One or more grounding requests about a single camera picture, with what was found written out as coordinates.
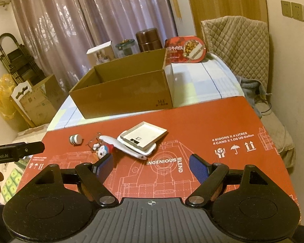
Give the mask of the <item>Doraemon toy figure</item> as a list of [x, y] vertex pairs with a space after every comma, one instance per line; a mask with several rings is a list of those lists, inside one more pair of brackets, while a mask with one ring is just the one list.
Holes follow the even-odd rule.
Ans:
[[102, 159], [107, 154], [112, 154], [114, 150], [114, 146], [111, 144], [104, 144], [101, 145], [98, 150], [96, 151], [96, 154], [98, 156], [98, 159]]

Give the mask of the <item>metal wire rack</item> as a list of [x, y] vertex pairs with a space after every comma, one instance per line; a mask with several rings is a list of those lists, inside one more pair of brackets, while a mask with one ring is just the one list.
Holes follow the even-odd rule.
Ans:
[[93, 145], [96, 143], [99, 143], [102, 145], [102, 140], [100, 140], [101, 133], [98, 132], [88, 143], [87, 146], [89, 147], [91, 152], [96, 152], [96, 150], [93, 150]]

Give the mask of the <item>long white remote control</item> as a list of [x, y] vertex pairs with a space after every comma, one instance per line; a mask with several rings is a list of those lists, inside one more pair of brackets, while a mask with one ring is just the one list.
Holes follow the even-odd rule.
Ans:
[[132, 156], [135, 157], [137, 159], [140, 160], [147, 160], [147, 157], [135, 152], [134, 150], [128, 148], [127, 146], [125, 146], [124, 144], [122, 144], [121, 142], [119, 142], [117, 139], [107, 136], [107, 135], [100, 135], [99, 139], [107, 144], [113, 145], [115, 148], [117, 148], [118, 150]]

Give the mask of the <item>white square plastic tray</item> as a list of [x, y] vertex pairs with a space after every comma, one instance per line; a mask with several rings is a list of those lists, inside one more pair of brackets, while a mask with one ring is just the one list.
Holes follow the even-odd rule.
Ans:
[[167, 134], [167, 129], [141, 122], [131, 129], [120, 134], [121, 138], [128, 144], [136, 146], [140, 150], [146, 149]]

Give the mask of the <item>short white remote control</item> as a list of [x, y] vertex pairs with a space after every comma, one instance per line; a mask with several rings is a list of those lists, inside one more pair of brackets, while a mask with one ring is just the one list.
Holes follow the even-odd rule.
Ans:
[[125, 145], [126, 147], [128, 147], [129, 149], [131, 149], [131, 150], [133, 150], [133, 151], [135, 151], [135, 152], [137, 152], [137, 153], [139, 153], [139, 154], [141, 154], [141, 155], [144, 155], [144, 156], [150, 156], [150, 155], [153, 153], [153, 151], [156, 149], [156, 143], [151, 144], [150, 146], [148, 146], [148, 147], [147, 147], [146, 149], [144, 149], [144, 150], [140, 150], [140, 149], [138, 149], [136, 146], [134, 146], [134, 145], [132, 145], [132, 144], [128, 144], [127, 142], [125, 142], [125, 141], [121, 138], [120, 135], [117, 137], [117, 140], [118, 140], [119, 142], [121, 142], [123, 145]]

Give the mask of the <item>yellow plastic bag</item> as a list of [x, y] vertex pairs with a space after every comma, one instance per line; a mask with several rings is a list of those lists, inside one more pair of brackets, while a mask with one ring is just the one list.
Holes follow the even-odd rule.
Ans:
[[4, 74], [0, 78], [0, 115], [6, 121], [12, 120], [17, 111], [10, 99], [16, 86], [10, 74]]

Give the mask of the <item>red printed cardboard sheet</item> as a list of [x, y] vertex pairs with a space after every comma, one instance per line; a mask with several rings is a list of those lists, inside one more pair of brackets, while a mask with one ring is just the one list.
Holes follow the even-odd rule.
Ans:
[[[187, 198], [199, 186], [189, 169], [192, 154], [209, 163], [224, 163], [231, 169], [255, 165], [290, 197], [296, 197], [274, 143], [243, 97], [50, 131], [43, 138], [45, 151], [30, 160], [19, 185], [26, 185], [51, 163], [75, 168], [83, 162], [96, 162], [97, 157], [87, 143], [98, 132], [116, 138], [143, 121], [167, 129], [167, 134], [146, 161], [118, 150], [113, 152], [113, 171], [104, 184], [118, 199]], [[82, 136], [81, 145], [70, 144], [69, 137], [74, 134]]]

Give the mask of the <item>folded black hand trolley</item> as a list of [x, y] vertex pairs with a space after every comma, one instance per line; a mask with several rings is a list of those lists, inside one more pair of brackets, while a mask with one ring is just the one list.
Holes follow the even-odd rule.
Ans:
[[[10, 53], [6, 53], [1, 44], [6, 37], [12, 39], [17, 47]], [[28, 81], [34, 86], [46, 78], [43, 70], [37, 65], [28, 49], [23, 44], [19, 44], [14, 35], [3, 33], [0, 36], [0, 52], [0, 61], [16, 84]]]

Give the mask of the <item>grey cloth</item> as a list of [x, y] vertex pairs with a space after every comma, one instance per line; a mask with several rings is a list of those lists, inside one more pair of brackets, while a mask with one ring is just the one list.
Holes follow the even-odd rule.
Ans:
[[[271, 110], [271, 104], [267, 100], [268, 94], [264, 86], [258, 80], [251, 80], [237, 75], [235, 77], [242, 88], [247, 102], [255, 111], [258, 118], [262, 118], [265, 113]], [[269, 108], [267, 110], [261, 111], [256, 107], [257, 103], [265, 103]]]

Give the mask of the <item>brown cardboard box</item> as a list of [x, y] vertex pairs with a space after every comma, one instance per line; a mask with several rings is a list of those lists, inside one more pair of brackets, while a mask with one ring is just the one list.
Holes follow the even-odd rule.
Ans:
[[89, 119], [170, 109], [173, 92], [173, 69], [164, 48], [96, 65], [69, 95]]

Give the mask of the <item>white product box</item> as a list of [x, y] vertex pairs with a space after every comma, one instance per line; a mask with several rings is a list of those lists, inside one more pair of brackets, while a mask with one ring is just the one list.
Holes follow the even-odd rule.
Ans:
[[112, 41], [105, 42], [87, 50], [87, 58], [92, 67], [116, 59], [113, 51]]

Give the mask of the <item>red instant rice meal box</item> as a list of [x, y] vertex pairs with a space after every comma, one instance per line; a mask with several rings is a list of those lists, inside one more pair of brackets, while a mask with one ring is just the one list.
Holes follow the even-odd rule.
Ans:
[[199, 63], [207, 53], [206, 45], [196, 36], [177, 36], [165, 41], [172, 63]]

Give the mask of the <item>beige quilted chair cover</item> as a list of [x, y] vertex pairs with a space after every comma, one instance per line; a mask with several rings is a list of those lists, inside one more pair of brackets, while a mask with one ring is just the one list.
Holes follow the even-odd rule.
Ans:
[[244, 16], [201, 21], [208, 52], [217, 55], [238, 76], [268, 88], [270, 40], [268, 24]]

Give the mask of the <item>brown metal thermos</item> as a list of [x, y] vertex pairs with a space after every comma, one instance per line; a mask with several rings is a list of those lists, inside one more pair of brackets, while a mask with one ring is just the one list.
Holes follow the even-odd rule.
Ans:
[[150, 28], [137, 32], [136, 39], [141, 52], [163, 48], [157, 28]]

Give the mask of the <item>wall power socket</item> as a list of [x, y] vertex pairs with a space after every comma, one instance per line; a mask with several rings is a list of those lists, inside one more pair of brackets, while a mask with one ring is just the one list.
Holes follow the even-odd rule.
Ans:
[[292, 5], [290, 1], [283, 1], [281, 0], [281, 9], [282, 15], [288, 18], [292, 18]]
[[292, 2], [293, 19], [304, 22], [304, 5]]

